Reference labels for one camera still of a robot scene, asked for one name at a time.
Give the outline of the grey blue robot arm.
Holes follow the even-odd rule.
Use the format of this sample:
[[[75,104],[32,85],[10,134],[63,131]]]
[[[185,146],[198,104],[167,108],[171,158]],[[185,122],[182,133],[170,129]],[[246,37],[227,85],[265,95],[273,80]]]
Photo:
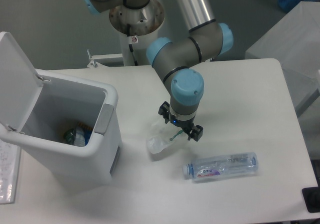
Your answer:
[[[165,12],[157,0],[84,0],[93,14],[108,11],[114,29],[125,36],[124,62],[140,65],[146,60],[156,71],[170,95],[170,101],[160,106],[159,115],[198,141],[203,128],[194,119],[204,80],[193,66],[230,50],[234,38],[226,24],[216,21],[209,0],[177,1],[188,37],[179,42],[167,37],[144,42],[144,37],[157,32],[164,22]]]

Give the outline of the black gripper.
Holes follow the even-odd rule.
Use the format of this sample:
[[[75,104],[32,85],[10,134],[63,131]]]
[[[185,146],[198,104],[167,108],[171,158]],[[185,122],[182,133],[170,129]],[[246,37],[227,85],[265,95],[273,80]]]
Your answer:
[[[187,133],[187,140],[193,139],[198,142],[203,136],[203,127],[200,125],[194,125],[194,119],[196,111],[188,115],[180,115],[179,113],[171,113],[170,105],[168,102],[164,102],[158,110],[158,114],[164,118],[164,122],[167,124],[169,121],[176,127],[180,127],[185,133]]]

